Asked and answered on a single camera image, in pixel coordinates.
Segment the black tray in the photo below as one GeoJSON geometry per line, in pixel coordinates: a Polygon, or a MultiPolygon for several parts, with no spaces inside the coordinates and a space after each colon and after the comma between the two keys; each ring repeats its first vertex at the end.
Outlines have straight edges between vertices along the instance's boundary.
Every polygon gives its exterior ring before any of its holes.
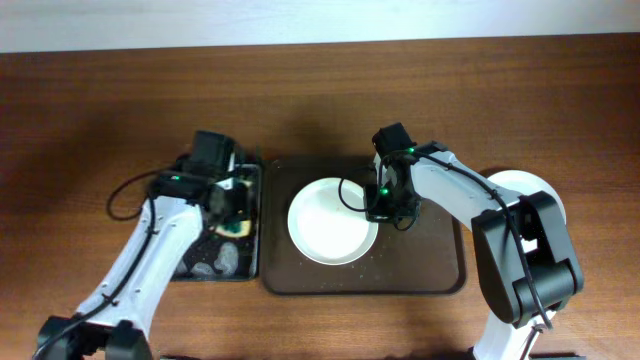
{"type": "MultiPolygon", "coordinates": [[[[418,221],[407,232],[380,224],[371,249],[349,264],[322,265],[298,251],[287,228],[295,195],[312,181],[340,177],[370,161],[363,157],[299,157],[277,160],[267,168],[259,261],[267,289],[279,295],[448,295],[464,286],[460,224],[431,201],[423,201],[418,221]]],[[[350,180],[362,185],[375,182],[375,177],[363,172],[350,180]]]]}

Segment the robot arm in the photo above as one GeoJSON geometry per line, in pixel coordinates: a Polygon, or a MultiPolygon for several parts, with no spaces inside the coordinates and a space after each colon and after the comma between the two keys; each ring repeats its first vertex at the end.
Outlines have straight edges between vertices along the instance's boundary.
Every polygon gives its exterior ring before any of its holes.
{"type": "Polygon", "coordinates": [[[555,199],[545,192],[525,196],[498,186],[460,163],[442,144],[416,146],[399,123],[381,129],[373,143],[382,176],[379,184],[365,186],[367,219],[396,224],[415,219],[420,201],[428,199],[469,228],[480,287],[491,309],[474,354],[477,359],[520,358],[531,347],[525,343],[531,345],[537,337],[531,328],[543,322],[533,294],[551,317],[584,285],[555,199]],[[521,239],[514,239],[503,207],[521,239]],[[520,256],[516,241],[521,249],[528,248],[526,255],[520,256]]]}
{"type": "Polygon", "coordinates": [[[237,150],[223,135],[197,132],[193,152],[157,173],[113,267],[72,318],[47,320],[35,359],[82,359],[99,348],[110,360],[153,358],[147,341],[153,314],[185,252],[228,215],[225,190],[237,150]]]}

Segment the brown tray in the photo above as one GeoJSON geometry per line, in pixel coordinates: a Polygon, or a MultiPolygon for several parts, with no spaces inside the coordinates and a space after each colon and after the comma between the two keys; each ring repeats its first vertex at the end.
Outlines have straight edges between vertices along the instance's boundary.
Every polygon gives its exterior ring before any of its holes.
{"type": "MultiPolygon", "coordinates": [[[[309,260],[293,244],[287,213],[307,184],[340,177],[371,158],[298,157],[274,161],[265,176],[261,221],[260,277],[278,295],[420,294],[449,295],[466,281],[460,224],[444,209],[423,201],[412,229],[380,224],[371,249],[349,264],[328,266],[309,260]]],[[[373,173],[354,174],[358,184],[373,173]]]]}

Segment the white bowl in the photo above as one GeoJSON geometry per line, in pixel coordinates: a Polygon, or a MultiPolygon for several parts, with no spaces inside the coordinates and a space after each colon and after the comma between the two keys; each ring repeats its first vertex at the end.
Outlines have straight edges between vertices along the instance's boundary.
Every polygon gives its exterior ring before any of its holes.
{"type": "MultiPolygon", "coordinates": [[[[376,239],[378,224],[363,212],[347,209],[338,197],[338,178],[305,186],[291,202],[287,225],[295,246],[309,259],[325,265],[342,265],[364,255],[376,239]]],[[[352,207],[363,208],[364,191],[345,180],[342,197],[352,207]]]]}

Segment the black bracket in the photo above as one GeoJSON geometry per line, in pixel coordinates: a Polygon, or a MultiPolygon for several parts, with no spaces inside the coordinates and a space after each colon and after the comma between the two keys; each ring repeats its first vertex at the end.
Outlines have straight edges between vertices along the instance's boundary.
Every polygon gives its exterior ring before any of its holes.
{"type": "MultiPolygon", "coordinates": [[[[509,211],[523,238],[537,239],[527,262],[540,301],[545,309],[564,308],[582,290],[584,276],[560,207],[541,191],[521,196],[509,211]]],[[[471,226],[482,295],[500,320],[524,326],[538,314],[506,218],[502,211],[489,210],[471,219],[471,226]]]]}
{"type": "MultiPolygon", "coordinates": [[[[73,322],[51,316],[38,333],[38,346],[55,336],[73,322]]],[[[149,344],[141,330],[134,329],[130,321],[120,321],[116,327],[83,323],[65,337],[51,344],[41,360],[82,360],[103,349],[106,360],[152,360],[149,344]]]]}

